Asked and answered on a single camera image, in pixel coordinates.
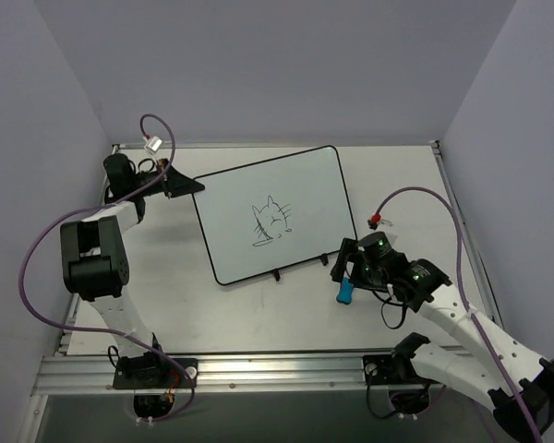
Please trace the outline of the blue whiteboard eraser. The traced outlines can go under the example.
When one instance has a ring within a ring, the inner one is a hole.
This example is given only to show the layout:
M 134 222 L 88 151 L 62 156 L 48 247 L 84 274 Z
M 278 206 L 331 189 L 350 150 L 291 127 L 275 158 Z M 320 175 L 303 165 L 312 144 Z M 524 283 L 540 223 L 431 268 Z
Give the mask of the blue whiteboard eraser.
M 353 291 L 355 286 L 347 277 L 341 281 L 339 292 L 336 295 L 336 302 L 342 305 L 350 305 L 353 302 Z

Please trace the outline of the white whiteboard black frame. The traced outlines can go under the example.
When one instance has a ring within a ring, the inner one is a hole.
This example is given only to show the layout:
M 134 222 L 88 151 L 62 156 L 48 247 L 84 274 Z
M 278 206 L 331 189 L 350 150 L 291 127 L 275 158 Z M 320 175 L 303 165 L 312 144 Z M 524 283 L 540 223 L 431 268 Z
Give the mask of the white whiteboard black frame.
M 338 150 L 327 145 L 197 177 L 214 280 L 228 286 L 322 260 L 357 237 Z

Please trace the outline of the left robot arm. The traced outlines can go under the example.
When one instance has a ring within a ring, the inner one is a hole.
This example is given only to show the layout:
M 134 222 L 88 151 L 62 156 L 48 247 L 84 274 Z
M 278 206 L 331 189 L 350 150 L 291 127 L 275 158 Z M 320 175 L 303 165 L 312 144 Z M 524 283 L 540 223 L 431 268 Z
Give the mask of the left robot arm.
M 152 170 L 143 172 L 122 153 L 105 158 L 106 207 L 60 227 L 65 287 L 99 313 L 122 359 L 138 359 L 134 374 L 147 387 L 166 380 L 168 364 L 158 357 L 162 347 L 127 294 L 130 266 L 123 234 L 143 222 L 146 198 L 180 198 L 205 189 L 165 158 L 153 164 Z

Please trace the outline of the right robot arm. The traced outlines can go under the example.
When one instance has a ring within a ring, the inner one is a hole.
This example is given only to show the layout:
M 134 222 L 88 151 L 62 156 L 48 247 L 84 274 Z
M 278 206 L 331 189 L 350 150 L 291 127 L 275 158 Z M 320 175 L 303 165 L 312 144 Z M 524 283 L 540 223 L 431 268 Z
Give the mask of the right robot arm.
M 412 332 L 391 351 L 389 365 L 366 374 L 393 383 L 438 382 L 492 413 L 518 442 L 538 442 L 554 423 L 554 358 L 525 347 L 463 298 L 459 285 L 426 259 L 410 261 L 383 232 L 342 241 L 331 270 L 343 288 L 370 291 L 383 304 L 412 311 L 441 328 L 469 354 L 442 349 Z

